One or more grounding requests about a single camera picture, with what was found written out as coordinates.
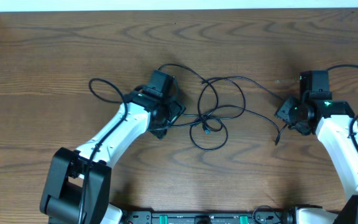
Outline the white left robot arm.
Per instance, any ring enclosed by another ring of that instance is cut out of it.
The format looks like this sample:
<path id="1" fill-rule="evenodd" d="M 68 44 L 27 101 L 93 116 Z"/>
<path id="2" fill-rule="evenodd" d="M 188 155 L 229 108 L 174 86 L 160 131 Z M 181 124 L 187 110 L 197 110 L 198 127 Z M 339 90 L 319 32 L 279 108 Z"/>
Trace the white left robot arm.
<path id="1" fill-rule="evenodd" d="M 74 151 L 52 157 L 40 202 L 49 223 L 120 223 L 122 209 L 111 205 L 111 172 L 128 147 L 150 131 L 162 139 L 185 107 L 166 93 L 132 91 L 98 134 Z"/>

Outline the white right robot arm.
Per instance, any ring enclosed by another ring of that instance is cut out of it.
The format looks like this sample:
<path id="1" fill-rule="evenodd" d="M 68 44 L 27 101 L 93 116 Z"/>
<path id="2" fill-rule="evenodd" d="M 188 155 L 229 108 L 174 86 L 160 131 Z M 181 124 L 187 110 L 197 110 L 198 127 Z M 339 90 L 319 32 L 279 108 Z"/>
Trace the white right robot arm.
<path id="1" fill-rule="evenodd" d="M 314 134 L 327 150 L 347 202 L 339 213 L 311 205 L 289 209 L 284 223 L 358 223 L 358 126 L 346 101 L 288 98 L 275 116 L 304 136 Z"/>

